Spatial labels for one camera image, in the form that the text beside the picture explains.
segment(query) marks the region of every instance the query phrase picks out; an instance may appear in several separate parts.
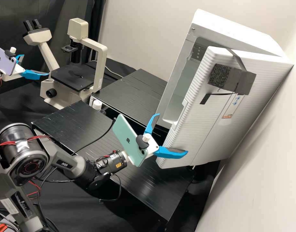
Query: black platform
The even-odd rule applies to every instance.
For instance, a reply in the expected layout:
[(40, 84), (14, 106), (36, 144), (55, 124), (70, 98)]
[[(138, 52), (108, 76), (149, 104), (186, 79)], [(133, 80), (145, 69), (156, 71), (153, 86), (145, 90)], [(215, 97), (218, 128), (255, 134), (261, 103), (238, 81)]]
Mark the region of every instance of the black platform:
[[(107, 116), (80, 101), (33, 122), (33, 125), (59, 141), (63, 149), (73, 152), (101, 136), (111, 122)], [(78, 154), (94, 160), (116, 149), (123, 148), (111, 130)], [(145, 160), (139, 168), (129, 164), (117, 174), (124, 189), (167, 221), (193, 179), (193, 173), (186, 167), (160, 169), (155, 157)]]
[(89, 88), (94, 82), (95, 69), (86, 64), (66, 65), (51, 72), (51, 77), (79, 92)]
[(166, 81), (139, 69), (92, 96), (145, 127), (156, 112), (166, 84)]

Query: label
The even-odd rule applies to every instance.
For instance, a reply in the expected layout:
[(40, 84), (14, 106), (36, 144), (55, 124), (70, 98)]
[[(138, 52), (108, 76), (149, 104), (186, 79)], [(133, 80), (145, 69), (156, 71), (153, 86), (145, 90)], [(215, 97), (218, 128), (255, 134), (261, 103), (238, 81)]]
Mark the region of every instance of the label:
[(101, 78), (101, 79), (99, 80), (99, 89), (102, 87), (102, 83), (103, 83), (103, 78)]
[(62, 161), (60, 159), (56, 163), (63, 166), (63, 167), (65, 167), (65, 168), (69, 168), (69, 169), (71, 169), (73, 167), (72, 165), (70, 165), (70, 164), (68, 164), (65, 161)]
[(7, 209), (7, 211), (10, 214), (18, 214), (19, 211), (15, 207), (15, 205), (12, 203), (12, 201), (9, 198), (0, 199), (0, 202), (4, 205), (4, 207)]
[(223, 119), (232, 118), (233, 114), (235, 113), (237, 107), (239, 106), (240, 102), (242, 101), (244, 95), (236, 94), (234, 99), (232, 100), (231, 104), (227, 108), (225, 114), (223, 115)]
[(121, 166), (122, 166), (121, 163), (117, 163), (117, 164), (116, 164), (116, 168), (120, 168)]

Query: sticker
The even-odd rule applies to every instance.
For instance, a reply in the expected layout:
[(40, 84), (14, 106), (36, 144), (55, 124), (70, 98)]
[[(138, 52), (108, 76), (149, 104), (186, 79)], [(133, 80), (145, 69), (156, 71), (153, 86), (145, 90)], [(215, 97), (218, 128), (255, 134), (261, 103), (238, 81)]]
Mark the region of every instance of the sticker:
[(0, 199), (0, 202), (4, 205), (4, 207), (7, 209), (7, 211), (10, 214), (18, 214), (19, 211), (17, 210), (17, 208), (15, 207), (15, 205), (12, 203), (12, 201), (8, 198), (5, 199)]
[(236, 94), (234, 99), (232, 100), (231, 104), (227, 108), (225, 114), (223, 115), (223, 119), (232, 118), (233, 114), (235, 113), (237, 107), (239, 106), (240, 102), (242, 101), (244, 95)]
[(122, 166), (121, 163), (117, 163), (117, 164), (116, 164), (116, 168), (120, 168), (121, 166)]
[(100, 81), (99, 81), (99, 88), (102, 87), (102, 83), (103, 83), (103, 78), (101, 78)]

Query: smartphone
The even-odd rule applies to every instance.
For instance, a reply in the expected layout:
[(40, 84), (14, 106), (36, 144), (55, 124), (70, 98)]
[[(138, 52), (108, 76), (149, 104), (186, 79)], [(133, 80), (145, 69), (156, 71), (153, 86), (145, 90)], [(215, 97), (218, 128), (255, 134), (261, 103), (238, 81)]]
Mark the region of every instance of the smartphone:
[(136, 142), (137, 134), (122, 114), (119, 114), (117, 117), (112, 130), (119, 142), (122, 144), (125, 152), (128, 154), (132, 164), (139, 167), (145, 160), (148, 153), (146, 149), (139, 149)]
[(0, 48), (0, 70), (7, 75), (12, 75), (13, 70), (16, 66), (16, 58), (9, 57), (5, 54), (5, 51)]

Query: white machine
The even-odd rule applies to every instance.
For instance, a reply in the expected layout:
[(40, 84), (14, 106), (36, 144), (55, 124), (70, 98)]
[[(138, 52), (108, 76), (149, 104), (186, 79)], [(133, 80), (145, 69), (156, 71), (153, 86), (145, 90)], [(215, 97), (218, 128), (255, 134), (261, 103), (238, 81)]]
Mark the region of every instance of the white machine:
[[(256, 74), (241, 94), (212, 85), (215, 65)], [(268, 35), (197, 10), (156, 113), (169, 129), (163, 144), (187, 150), (181, 159), (157, 158), (161, 168), (228, 158), (293, 64)]]
[(51, 39), (51, 32), (48, 28), (42, 28), (37, 20), (32, 21), (32, 28), (29, 21), (25, 21), (27, 33), (24, 34), (24, 40), (27, 44), (37, 45), (44, 57), (44, 60), (50, 70), (49, 78), (42, 81), (40, 96), (44, 101), (57, 109), (62, 109), (79, 100), (87, 101), (93, 92), (101, 89), (105, 63), (107, 58), (107, 47), (88, 38), (89, 25), (86, 21), (74, 18), (70, 19), (67, 34), (75, 43), (80, 43), (98, 52), (97, 65), (94, 76), (94, 83), (88, 88), (76, 91), (61, 82), (54, 80), (51, 76), (52, 71), (59, 68), (59, 65), (47, 45), (47, 41)]

